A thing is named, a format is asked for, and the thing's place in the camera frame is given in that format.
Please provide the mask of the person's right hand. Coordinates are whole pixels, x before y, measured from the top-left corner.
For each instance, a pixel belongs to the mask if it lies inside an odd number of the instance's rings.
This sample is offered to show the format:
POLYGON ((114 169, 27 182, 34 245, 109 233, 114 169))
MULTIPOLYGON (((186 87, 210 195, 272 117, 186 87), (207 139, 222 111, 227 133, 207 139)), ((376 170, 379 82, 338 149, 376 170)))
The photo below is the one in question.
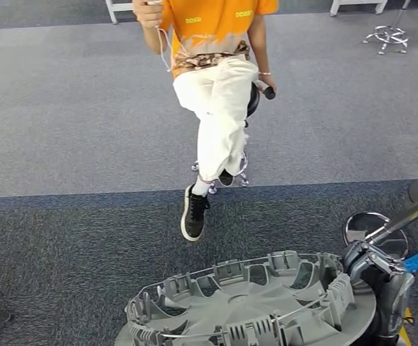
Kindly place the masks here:
POLYGON ((164 6, 160 1, 133 1, 133 12, 143 28, 158 27, 162 21, 163 10, 164 6))

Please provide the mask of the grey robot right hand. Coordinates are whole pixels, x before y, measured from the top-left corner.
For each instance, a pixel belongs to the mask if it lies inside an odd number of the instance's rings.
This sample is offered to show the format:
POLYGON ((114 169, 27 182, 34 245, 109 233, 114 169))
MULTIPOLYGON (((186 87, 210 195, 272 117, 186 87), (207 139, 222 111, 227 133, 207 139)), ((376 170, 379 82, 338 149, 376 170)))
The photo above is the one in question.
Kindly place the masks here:
POLYGON ((367 241, 353 241, 344 252, 343 270, 357 295, 373 293, 374 317, 358 345, 401 345, 413 275, 404 261, 367 241))

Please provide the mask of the person's left hand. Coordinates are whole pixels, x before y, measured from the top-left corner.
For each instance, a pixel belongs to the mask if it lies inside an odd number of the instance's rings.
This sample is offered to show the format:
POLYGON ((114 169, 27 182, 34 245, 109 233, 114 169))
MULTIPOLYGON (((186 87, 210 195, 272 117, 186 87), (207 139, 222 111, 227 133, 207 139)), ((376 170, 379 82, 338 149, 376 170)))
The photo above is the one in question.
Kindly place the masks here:
POLYGON ((272 74, 258 74, 258 84, 262 92, 271 88, 274 93, 277 92, 277 87, 272 74))

